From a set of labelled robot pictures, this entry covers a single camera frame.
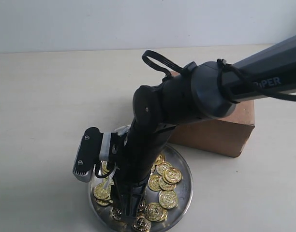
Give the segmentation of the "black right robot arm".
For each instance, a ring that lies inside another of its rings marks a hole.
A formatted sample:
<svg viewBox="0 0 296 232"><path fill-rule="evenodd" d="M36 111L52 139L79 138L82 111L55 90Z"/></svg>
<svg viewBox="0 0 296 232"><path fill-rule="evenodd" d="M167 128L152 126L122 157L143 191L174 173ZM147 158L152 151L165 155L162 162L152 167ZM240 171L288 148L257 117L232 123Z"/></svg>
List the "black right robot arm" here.
<svg viewBox="0 0 296 232"><path fill-rule="evenodd" d="M142 60L165 77L140 86L133 96L133 121L116 162L114 205L134 218L151 167L179 126L229 116L240 102L271 97L296 102L296 36L234 64L224 59L180 67L147 50Z"/></svg>

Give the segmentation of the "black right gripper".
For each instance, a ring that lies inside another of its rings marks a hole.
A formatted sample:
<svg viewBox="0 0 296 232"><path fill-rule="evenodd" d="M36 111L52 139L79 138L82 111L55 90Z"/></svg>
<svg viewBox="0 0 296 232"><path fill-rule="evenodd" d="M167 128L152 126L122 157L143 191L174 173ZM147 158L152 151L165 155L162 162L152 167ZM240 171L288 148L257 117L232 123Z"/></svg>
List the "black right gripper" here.
<svg viewBox="0 0 296 232"><path fill-rule="evenodd" d="M125 212L125 217L134 219L145 195L150 170L159 153L175 129L174 125L161 124L149 129L135 119L125 138L115 185L111 186L111 200L114 208ZM125 206L121 193L125 193Z"/></svg>

